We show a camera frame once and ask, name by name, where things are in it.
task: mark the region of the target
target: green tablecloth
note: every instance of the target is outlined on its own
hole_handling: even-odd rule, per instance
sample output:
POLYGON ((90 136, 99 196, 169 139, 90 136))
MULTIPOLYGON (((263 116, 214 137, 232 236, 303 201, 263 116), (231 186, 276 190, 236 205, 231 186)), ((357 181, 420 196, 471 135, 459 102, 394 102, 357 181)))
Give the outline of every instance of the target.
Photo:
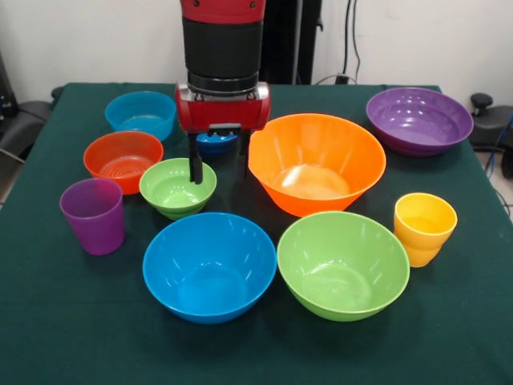
MULTIPOLYGON (((316 111, 369 127, 366 102, 383 88, 272 87, 272 117, 316 111)), ((59 196, 88 177, 83 151, 110 131, 107 103, 143 89, 172 95, 168 85, 68 85, 0 211, 2 383, 513 383, 513 227, 468 143, 431 159, 387 151, 384 177, 349 208, 391 229, 394 202, 423 191, 459 214, 437 258, 413 269, 405 293, 364 321, 317 318, 279 273, 233 322, 178 319, 143 282, 144 251, 169 221, 140 196, 124 199, 123 247, 108 257, 84 254, 59 196)), ((187 155, 178 128, 164 145, 167 158, 187 155)), ((209 163, 219 184, 206 210, 247 217, 277 242, 295 218, 252 176, 234 177, 232 156, 209 163)))

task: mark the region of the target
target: stacked yellow cup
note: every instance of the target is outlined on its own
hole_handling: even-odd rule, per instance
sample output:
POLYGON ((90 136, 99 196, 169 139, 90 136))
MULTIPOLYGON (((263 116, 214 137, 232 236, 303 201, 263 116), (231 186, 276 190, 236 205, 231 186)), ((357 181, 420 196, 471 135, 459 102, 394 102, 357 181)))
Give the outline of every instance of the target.
POLYGON ((406 249, 412 267, 430 263, 457 223, 453 207, 435 195, 414 192, 395 204, 394 233, 406 249))

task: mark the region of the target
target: large green bowl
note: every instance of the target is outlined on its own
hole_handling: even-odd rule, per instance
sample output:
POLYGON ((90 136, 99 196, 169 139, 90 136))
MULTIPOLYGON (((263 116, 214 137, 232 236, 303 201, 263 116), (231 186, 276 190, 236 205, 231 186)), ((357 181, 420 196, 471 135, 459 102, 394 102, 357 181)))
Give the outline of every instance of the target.
POLYGON ((278 268, 308 310, 331 321, 370 317, 395 301, 410 279, 401 242, 384 226, 346 212, 293 223, 278 244, 278 268))
POLYGON ((196 214, 207 204, 217 186, 217 177, 203 163, 203 182, 189 179, 187 158, 168 159, 151 166, 141 177, 141 195, 162 215, 177 220, 196 214))

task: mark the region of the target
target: bowl rim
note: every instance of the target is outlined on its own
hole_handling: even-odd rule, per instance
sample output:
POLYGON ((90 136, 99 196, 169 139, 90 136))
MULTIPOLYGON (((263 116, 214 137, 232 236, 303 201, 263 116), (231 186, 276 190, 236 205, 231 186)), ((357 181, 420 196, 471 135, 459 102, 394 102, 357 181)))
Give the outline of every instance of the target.
POLYGON ((429 194, 428 192, 409 192, 409 193, 403 195, 402 197, 400 197, 399 199, 397 199, 397 201, 395 202, 395 205, 394 205, 394 216, 408 230, 410 230, 410 231, 412 231, 414 233, 425 235, 427 237, 441 237, 441 236, 444 236, 444 235, 447 235, 447 234, 451 234, 451 233, 454 232, 454 229, 456 229, 456 226, 458 225, 458 213, 456 213, 456 210, 454 209, 454 207, 449 202, 447 202, 445 199, 443 199, 443 198, 441 198, 441 197, 439 197, 437 195, 434 195, 434 194, 429 194), (427 232, 424 232, 424 231, 420 231, 420 230, 414 229, 413 227, 408 225, 406 222, 404 222, 403 216, 400 216, 399 212, 398 212, 399 203, 401 203, 401 201, 404 200, 404 199, 407 199, 407 198, 410 198, 410 197, 415 197, 415 196, 417 196, 417 197, 418 196, 429 197, 429 198, 435 199, 436 201, 442 202, 446 207, 448 207, 450 209, 450 211, 452 212, 452 214, 454 215, 454 224, 450 227, 450 229, 448 229, 446 231, 438 232, 438 233, 427 233, 427 232))
POLYGON ((169 122, 169 121, 173 121, 176 117, 176 110, 177 110, 177 106, 176 106, 176 102, 175 100, 173 100, 173 98, 167 94, 164 94, 163 92, 158 92, 158 91, 150 91, 150 90, 146 90, 146 91, 130 91, 130 92, 125 92, 121 95, 118 95, 116 96, 114 99, 112 99, 108 104, 107 106, 105 107, 105 110, 103 112, 103 115, 105 116, 105 120, 112 126, 118 126, 119 124, 115 124, 112 119, 109 117, 109 112, 111 111, 112 107, 116 104, 116 103, 119 103, 120 101, 122 101, 123 99, 125 99, 125 97, 127 96, 130 96, 130 95, 160 95, 160 96, 163 96, 168 102, 171 102, 170 103, 170 106, 172 106, 172 113, 171 115, 166 118, 164 120, 164 122, 169 122))
MULTIPOLYGON (((346 195, 340 195, 339 197, 333 197, 333 198, 320 198, 320 199, 311 199, 311 198, 304 198, 304 197, 299 197, 298 195, 295 195, 295 194, 291 194, 290 192, 285 192, 285 191, 282 191, 280 188, 276 188, 272 185, 270 185, 269 183, 263 181, 259 176, 256 175, 256 173, 252 170, 252 168, 250 167, 250 163, 251 162, 248 162, 248 169, 249 171, 251 171, 251 173, 255 176, 255 178, 261 183, 263 184, 265 187, 267 188, 270 188, 272 189, 273 191, 276 191, 280 194, 285 194, 286 196, 288 197, 294 197, 296 199, 301 199, 303 201, 311 201, 311 202, 319 202, 319 201, 324 201, 324 202, 329 202, 329 201, 339 201, 341 199, 347 199, 347 198, 352 198, 352 197, 360 197, 360 195, 362 195, 363 193, 365 193, 366 191, 370 190, 372 187, 374 187, 379 181, 381 178, 383 178, 383 175, 385 174, 385 170, 386 170, 386 164, 387 164, 387 159, 386 159, 386 153, 385 153, 385 149, 383 148, 382 144, 380 143, 380 141, 376 138, 376 136, 372 135, 372 133, 367 130, 366 128, 364 128, 363 126, 361 126, 360 124, 358 123, 354 123, 353 121, 351 120, 348 120, 348 119, 345 119, 345 118, 341 118, 340 116, 335 116, 335 115, 330 115, 330 114, 319 114, 319 113, 310 113, 310 112, 306 112, 306 113, 300 113, 300 114, 289 114, 289 115, 283 115, 283 116, 280 116, 280 117, 277 117, 276 119, 273 119, 273 120, 270 120, 269 123, 271 122, 274 122, 276 120, 281 120, 281 119, 286 119, 286 118, 289 118, 290 116, 328 116, 330 118, 335 118, 337 120, 344 120, 345 122, 349 122, 351 123, 352 125, 355 125, 357 126, 359 129, 361 129, 363 132, 364 132, 364 135, 368 135, 369 138, 371 138, 371 140, 378 145, 378 148, 379 148, 379 152, 382 154, 382 159, 383 159, 383 167, 382 167, 382 170, 379 172, 378 176, 375 178, 375 180, 373 180, 372 183, 370 183, 369 185, 367 185, 365 188, 360 188, 359 190, 355 191, 355 192, 352 192, 350 194, 346 194, 346 195)), ((261 130, 261 132, 255 132, 252 134, 253 135, 262 135, 264 134, 264 130, 261 130)))
POLYGON ((145 172, 146 170, 142 171, 142 172, 138 172, 137 174, 135 175, 130 175, 130 176, 106 176, 106 175, 103 175, 99 172, 96 172, 96 171, 93 171, 89 165, 87 164, 86 162, 86 155, 89 151, 91 151, 91 149, 96 145, 98 144, 98 142, 100 140, 103 140, 104 138, 108 137, 108 136, 129 136, 129 135, 135 135, 135 136, 146 136, 147 139, 151 140, 151 142, 153 144, 157 144, 157 147, 159 148, 159 160, 157 160, 154 164, 152 164, 151 166, 159 163, 160 161, 162 161, 162 158, 164 157, 164 146, 162 145, 162 142, 157 138, 155 137, 154 135, 152 134, 148 134, 147 132, 143 132, 143 131, 134 131, 134 130, 127 130, 127 131, 116 131, 116 132, 109 132, 108 134, 105 134, 105 135, 102 135, 100 136, 99 138, 96 138, 95 140, 93 140, 86 148, 86 150, 83 152, 83 156, 82 156, 82 162, 83 162, 83 165, 84 167, 86 168, 86 170, 93 176, 97 176, 97 177, 102 177, 102 178, 105 178, 105 179, 112 179, 112 180, 129 180, 129 179, 132 179, 132 178, 138 178, 138 177, 141 177, 145 172))
POLYGON ((222 212, 199 213, 199 214, 196 214, 196 215, 192 215, 190 217, 181 218, 178 221, 175 221, 175 222, 171 223, 170 225, 164 227, 162 230, 159 231, 159 233, 157 235, 155 235, 153 237, 153 239, 151 240, 150 244, 146 248, 146 251, 144 252, 144 258, 143 258, 143 278, 144 278, 144 283, 146 284, 146 287, 150 291, 151 295, 153 295, 153 297, 158 302, 160 302, 160 304, 162 304, 163 306, 165 306, 169 310, 175 311, 175 312, 177 312, 179 314, 183 314, 183 315, 186 315, 186 316, 189 316, 189 317, 197 317, 197 318, 222 317, 222 316, 225 316, 227 314, 234 314, 237 311, 243 310, 247 306, 250 306, 255 301, 257 301, 258 298, 262 297, 262 295, 264 295, 265 292, 267 291, 267 289, 271 286, 271 283, 273 283, 274 277, 276 276, 277 269, 278 269, 277 248, 274 245, 273 241, 271 240, 271 237, 259 225, 257 225, 255 222, 250 221, 249 219, 244 218, 244 217, 242 217, 240 215, 236 215, 236 214, 233 214, 233 213, 222 213, 222 212), (261 290, 259 290, 255 296, 253 296, 250 299, 246 300, 243 305, 234 307, 231 310, 227 310, 227 311, 225 311, 223 313, 195 314, 195 313, 187 312, 185 310, 181 310, 181 309, 179 309, 176 306, 170 306, 165 301, 163 301, 162 298, 159 295, 156 295, 156 293, 154 292, 154 290, 152 289, 151 285, 148 283, 148 280, 147 280, 147 264, 149 263, 149 262, 147 262, 148 254, 150 253, 150 251, 151 251, 151 249, 153 247, 153 244, 156 242, 157 238, 161 237, 164 232, 169 231, 168 229, 172 228, 172 226, 181 225, 185 221, 196 221, 196 220, 200 219, 201 217, 236 217, 238 220, 242 220, 243 222, 246 222, 247 224, 250 224, 257 231, 259 231, 263 235, 263 238, 264 238, 265 242, 268 243, 271 246, 271 249, 274 251, 274 256, 271 258, 271 262, 273 264, 272 273, 269 275, 269 279, 264 281, 264 285, 261 287, 261 290))
POLYGON ((404 290, 408 286, 408 282, 410 281, 410 259, 408 258, 408 254, 406 252, 406 249, 404 248, 402 243, 399 241, 399 239, 394 235, 394 233, 392 233, 384 225, 382 225, 381 223, 375 221, 372 218, 365 217, 365 216, 363 216, 361 214, 349 213, 349 212, 346 212, 346 211, 324 211, 324 212, 321 212, 321 213, 314 213, 314 214, 308 215, 307 217, 302 217, 301 219, 299 219, 299 220, 295 221, 294 223, 292 223, 283 232, 283 234, 280 237, 280 241, 278 242, 278 246, 277 246, 277 260, 278 260, 278 269, 280 270, 280 275, 283 277, 283 280, 285 281, 285 283, 287 284, 287 287, 289 287, 290 290, 292 290, 294 293, 296 293, 297 296, 299 296, 301 299, 303 299, 307 303, 309 303, 311 305, 314 305, 315 307, 318 307, 320 309, 327 310, 327 311, 330 311, 332 313, 337 313, 337 314, 367 314, 367 313, 371 313, 371 312, 374 312, 374 311, 379 311, 381 309, 384 309, 388 305, 390 305, 391 303, 395 302, 402 295, 402 293, 404 292, 404 290), (302 221, 307 221, 311 217, 324 216, 324 215, 332 215, 332 214, 336 214, 336 215, 341 216, 341 217, 357 217, 359 219, 364 220, 365 222, 373 223, 377 227, 382 228, 383 230, 385 230, 385 233, 388 233, 392 237, 392 239, 394 239, 396 241, 396 243, 399 246, 399 249, 402 251, 402 256, 404 257, 404 261, 406 263, 406 276, 405 276, 405 280, 404 280, 404 282, 403 282, 403 284, 401 286, 401 289, 399 289, 399 291, 391 299, 389 299, 386 302, 383 302, 380 306, 375 306, 375 307, 372 307, 372 308, 369 308, 369 309, 365 309, 365 310, 340 310, 340 309, 333 309, 333 308, 330 308, 330 307, 327 307, 327 306, 318 305, 315 301, 312 301, 312 300, 308 299, 302 293, 299 293, 297 291, 297 289, 290 284, 290 282, 287 279, 287 277, 285 276, 285 274, 282 273, 281 263, 280 263, 280 248, 281 248, 282 241, 283 241, 285 235, 289 231, 292 231, 292 229, 294 227, 296 227, 302 221))
POLYGON ((171 164, 171 163, 175 163, 178 160, 182 161, 182 162, 186 161, 187 163, 189 162, 188 158, 171 158, 171 159, 161 160, 160 162, 157 162, 157 163, 153 164, 151 167, 147 168, 146 171, 144 171, 143 175, 141 176, 141 179, 139 180, 139 191, 140 191, 141 196, 143 196, 144 200, 146 202, 148 202, 150 205, 158 207, 159 209, 162 209, 162 210, 190 209, 191 207, 195 207, 195 206, 200 205, 200 204, 204 203, 205 201, 207 201, 212 196, 212 194, 216 191, 216 188, 217 188, 217 175, 216 175, 216 172, 208 164, 206 164, 205 162, 201 162, 202 165, 214 177, 214 184, 212 186, 212 189, 211 189, 211 191, 209 191, 209 193, 207 194, 207 196, 204 199, 202 199, 201 201, 196 202, 196 203, 194 203, 192 205, 189 205, 189 206, 173 206, 173 207, 158 205, 152 199, 149 199, 149 197, 147 195, 145 195, 145 193, 143 192, 143 189, 142 189, 144 177, 147 175, 148 172, 150 172, 153 168, 156 168, 158 165, 164 164, 164 163, 165 164, 166 163, 171 164))
POLYGON ((468 138, 471 135, 472 131, 474 130, 474 121, 472 119, 472 114, 460 102, 458 102, 456 99, 453 99, 450 96, 442 93, 441 91, 434 91, 434 90, 430 90, 429 88, 423 88, 423 87, 394 87, 394 88, 389 88, 389 89, 384 90, 384 91, 380 91, 376 95, 371 97, 369 99, 369 101, 367 102, 367 104, 366 104, 366 115, 367 115, 367 119, 369 119, 369 121, 372 123, 372 125, 376 128, 376 130, 378 132, 383 132, 383 133, 387 134, 388 136, 391 136, 392 138, 394 138, 396 140, 400 140, 401 142, 403 142, 405 144, 412 144, 412 145, 418 146, 420 148, 438 148, 438 147, 440 147, 440 148, 444 147, 445 148, 445 147, 454 146, 455 144, 463 142, 466 138, 468 138), (443 143, 443 144, 422 144, 422 143, 419 143, 419 142, 414 142, 412 140, 407 140, 407 139, 405 139, 405 138, 403 138, 401 136, 397 136, 397 135, 394 135, 393 133, 391 133, 389 131, 383 130, 382 128, 379 127, 379 125, 376 123, 376 121, 373 120, 372 117, 370 116, 370 112, 369 112, 370 105, 371 105, 371 103, 373 101, 375 101, 375 99, 377 97, 379 97, 381 95, 384 95, 384 94, 387 94, 387 93, 399 92, 400 90, 422 91, 422 92, 426 92, 426 93, 429 93, 429 94, 436 94, 437 96, 440 96, 443 99, 450 100, 452 103, 454 103, 455 105, 459 106, 461 111, 463 111, 464 114, 469 119, 471 124, 469 125, 469 128, 466 128, 466 130, 468 132, 465 132, 465 135, 460 137, 460 139, 453 140, 451 142, 446 142, 446 143, 443 143))

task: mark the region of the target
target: red robot part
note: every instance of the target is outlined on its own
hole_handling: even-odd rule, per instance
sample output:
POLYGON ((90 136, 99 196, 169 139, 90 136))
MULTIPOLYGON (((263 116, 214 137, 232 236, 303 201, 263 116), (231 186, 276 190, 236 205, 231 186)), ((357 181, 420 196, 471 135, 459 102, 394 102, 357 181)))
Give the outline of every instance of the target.
POLYGON ((261 130, 269 119, 270 96, 263 99, 186 100, 176 89, 180 126, 186 134, 240 126, 241 132, 261 130))
POLYGON ((265 0, 180 0, 184 18, 211 24, 249 24, 264 18, 265 0))

